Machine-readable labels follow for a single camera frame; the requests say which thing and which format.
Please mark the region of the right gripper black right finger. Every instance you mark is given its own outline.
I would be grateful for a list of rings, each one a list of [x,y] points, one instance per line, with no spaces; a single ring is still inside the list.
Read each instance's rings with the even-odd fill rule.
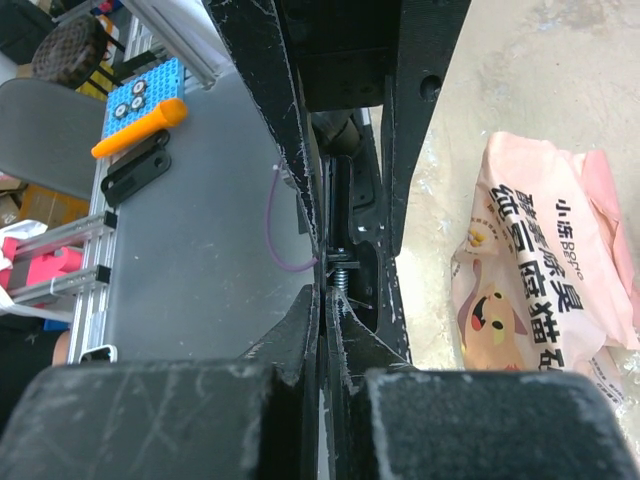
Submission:
[[[570,373],[423,371],[326,293],[335,479],[635,479],[610,407]]]

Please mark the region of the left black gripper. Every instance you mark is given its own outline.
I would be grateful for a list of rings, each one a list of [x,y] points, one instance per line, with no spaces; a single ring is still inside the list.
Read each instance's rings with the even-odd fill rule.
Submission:
[[[322,219],[308,111],[384,101],[382,178],[390,250],[398,254],[411,180],[470,3],[228,0],[205,7],[293,180],[314,254]]]

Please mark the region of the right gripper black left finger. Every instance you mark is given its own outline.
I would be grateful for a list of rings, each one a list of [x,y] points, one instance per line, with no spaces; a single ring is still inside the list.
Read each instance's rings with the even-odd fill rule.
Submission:
[[[53,367],[1,441],[5,479],[313,479],[320,295],[232,360]]]

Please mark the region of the black bag clip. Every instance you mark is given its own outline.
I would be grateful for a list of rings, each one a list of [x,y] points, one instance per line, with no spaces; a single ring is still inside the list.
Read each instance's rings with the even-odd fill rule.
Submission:
[[[377,328],[378,255],[374,233],[375,194],[368,165],[347,155],[331,157],[325,177],[328,201],[327,277],[367,327]]]

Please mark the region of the orange cat litter bag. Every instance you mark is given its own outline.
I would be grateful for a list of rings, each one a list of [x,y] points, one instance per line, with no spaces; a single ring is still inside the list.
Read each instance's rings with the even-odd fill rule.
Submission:
[[[610,351],[639,347],[639,290],[602,151],[491,135],[451,271],[466,368],[577,372],[622,404]]]

